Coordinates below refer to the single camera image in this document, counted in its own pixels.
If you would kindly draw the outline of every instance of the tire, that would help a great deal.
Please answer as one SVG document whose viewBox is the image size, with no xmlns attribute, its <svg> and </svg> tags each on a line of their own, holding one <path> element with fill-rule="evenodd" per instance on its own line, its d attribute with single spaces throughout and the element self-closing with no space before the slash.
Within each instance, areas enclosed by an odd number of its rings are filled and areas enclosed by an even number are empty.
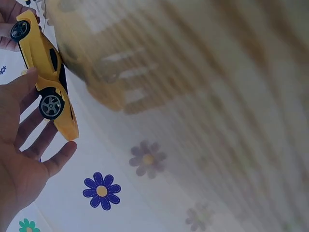
<svg viewBox="0 0 309 232">
<path fill-rule="evenodd" d="M 30 23 L 26 20 L 17 22 L 11 30 L 11 39 L 18 43 L 30 32 Z"/>
<path fill-rule="evenodd" d="M 61 115 L 64 109 L 64 101 L 59 94 L 51 89 L 47 88 L 42 90 L 44 94 L 42 94 L 39 109 L 44 118 L 55 120 Z"/>
</svg>

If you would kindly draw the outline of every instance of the blurred hand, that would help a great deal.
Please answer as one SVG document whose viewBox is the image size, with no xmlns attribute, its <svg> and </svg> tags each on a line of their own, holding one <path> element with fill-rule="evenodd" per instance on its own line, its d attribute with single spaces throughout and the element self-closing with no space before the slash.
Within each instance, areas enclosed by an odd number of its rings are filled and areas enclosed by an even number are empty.
<svg viewBox="0 0 309 232">
<path fill-rule="evenodd" d="M 50 121 L 28 149 L 20 150 L 43 120 L 37 108 L 19 124 L 20 115 L 38 97 L 37 78 L 36 70 L 29 69 L 26 75 L 0 86 L 0 232 L 39 196 L 47 180 L 61 170 L 77 148 L 75 142 L 68 142 L 52 158 L 39 162 L 57 133 Z"/>
<path fill-rule="evenodd" d="M 0 0 L 0 49 L 19 51 L 18 44 L 11 40 L 10 33 L 17 22 L 16 17 L 29 9 L 37 15 L 34 9 L 23 6 L 16 0 Z"/>
</svg>

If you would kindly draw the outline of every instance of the purple flower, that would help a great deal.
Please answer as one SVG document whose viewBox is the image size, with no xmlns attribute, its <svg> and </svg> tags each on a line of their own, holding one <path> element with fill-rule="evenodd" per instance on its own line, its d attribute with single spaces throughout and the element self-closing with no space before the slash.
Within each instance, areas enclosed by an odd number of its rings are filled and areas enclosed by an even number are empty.
<svg viewBox="0 0 309 232">
<path fill-rule="evenodd" d="M 120 199 L 114 193 L 119 193 L 121 187 L 119 185 L 112 185 L 114 177 L 107 175 L 104 179 L 101 173 L 94 173 L 93 179 L 87 178 L 84 183 L 89 189 L 83 191 L 85 197 L 92 197 L 90 205 L 97 208 L 101 204 L 104 210 L 111 209 L 111 203 L 119 204 Z"/>
<path fill-rule="evenodd" d="M 214 212 L 209 209 L 208 204 L 196 203 L 195 209 L 188 209 L 188 218 L 185 220 L 187 225 L 191 225 L 191 231 L 205 231 L 208 225 L 212 224 Z"/>
<path fill-rule="evenodd" d="M 161 161 L 167 158 L 164 152 L 159 152 L 160 145 L 153 143 L 149 145 L 148 141 L 142 141 L 140 146 L 131 149 L 132 155 L 135 157 L 129 160 L 132 167 L 138 167 L 136 174 L 143 176 L 146 173 L 150 179 L 154 179 L 156 172 L 163 172 L 164 166 Z"/>
</svg>

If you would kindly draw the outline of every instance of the fingernail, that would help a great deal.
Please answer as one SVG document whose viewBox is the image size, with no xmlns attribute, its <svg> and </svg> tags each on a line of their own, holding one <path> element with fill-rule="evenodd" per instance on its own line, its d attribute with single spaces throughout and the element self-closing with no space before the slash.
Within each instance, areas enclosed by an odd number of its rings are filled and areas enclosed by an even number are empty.
<svg viewBox="0 0 309 232">
<path fill-rule="evenodd" d="M 28 68 L 28 70 L 27 70 L 27 74 L 28 73 L 32 73 L 32 72 L 35 72 L 37 69 L 35 68 L 35 67 L 30 67 L 30 68 Z"/>
</svg>

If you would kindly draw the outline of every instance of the yellow toy car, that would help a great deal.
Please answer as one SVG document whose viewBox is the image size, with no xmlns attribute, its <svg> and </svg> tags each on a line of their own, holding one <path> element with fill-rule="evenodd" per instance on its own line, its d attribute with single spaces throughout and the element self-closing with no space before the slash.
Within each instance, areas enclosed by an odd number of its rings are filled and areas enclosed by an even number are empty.
<svg viewBox="0 0 309 232">
<path fill-rule="evenodd" d="M 35 15 L 26 11 L 17 17 L 11 38 L 18 43 L 27 69 L 36 67 L 36 89 L 42 96 L 39 109 L 43 117 L 53 120 L 63 137 L 79 137 L 78 126 L 67 89 L 62 59 L 52 43 L 40 31 Z"/>
</svg>

